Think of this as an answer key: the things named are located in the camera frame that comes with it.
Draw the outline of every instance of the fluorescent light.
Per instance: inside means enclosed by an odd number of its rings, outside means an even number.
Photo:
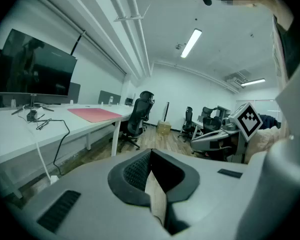
[[[182,58],[186,58],[188,56],[188,54],[190,53],[191,49],[194,47],[194,45],[198,41],[201,34],[202,34],[201,30],[199,30],[197,28],[194,29],[192,36],[189,39],[189,42],[186,44],[186,46],[181,54]]]
[[[254,84],[262,83],[262,82],[265,82],[265,81],[266,81],[266,80],[265,80],[264,78],[262,78],[262,79],[253,80],[253,81],[249,81],[249,82],[242,83],[241,86],[254,85]]]

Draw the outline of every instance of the monitor screen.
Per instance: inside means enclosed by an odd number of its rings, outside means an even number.
[[[67,96],[77,59],[12,29],[0,55],[0,93]]]

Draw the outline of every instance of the wooden floor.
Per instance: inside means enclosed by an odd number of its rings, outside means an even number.
[[[171,131],[169,135],[162,135],[157,133],[156,127],[147,125],[147,129],[138,137],[136,143],[140,146],[140,150],[149,148],[165,149],[188,156],[196,156],[195,154],[191,154],[192,150],[190,147],[190,141],[188,140],[184,142],[185,139],[183,137],[178,138],[178,135],[180,135],[180,133],[175,131]],[[82,150],[74,157],[68,159],[60,166],[61,173],[67,174],[83,164],[111,157],[112,142],[109,141],[111,136],[112,134],[92,144],[90,151]],[[129,142],[126,142],[122,148],[122,152],[119,153],[120,144],[121,142],[119,141],[117,156],[135,151],[137,148]],[[62,177],[57,169],[53,170],[51,175],[57,175],[59,178]],[[23,195],[22,199],[18,199],[14,194],[10,194],[5,198],[5,200],[17,205],[19,208],[22,208],[31,197],[49,185],[50,183],[47,176],[42,174],[19,189]]]

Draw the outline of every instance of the water bottle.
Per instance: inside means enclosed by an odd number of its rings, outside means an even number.
[[[110,99],[109,99],[109,106],[112,106],[112,102],[114,102],[114,97],[111,96]]]

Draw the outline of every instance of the pink mat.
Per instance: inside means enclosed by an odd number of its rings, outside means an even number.
[[[122,117],[120,114],[112,113],[101,108],[69,108],[68,110],[91,123],[98,123]]]

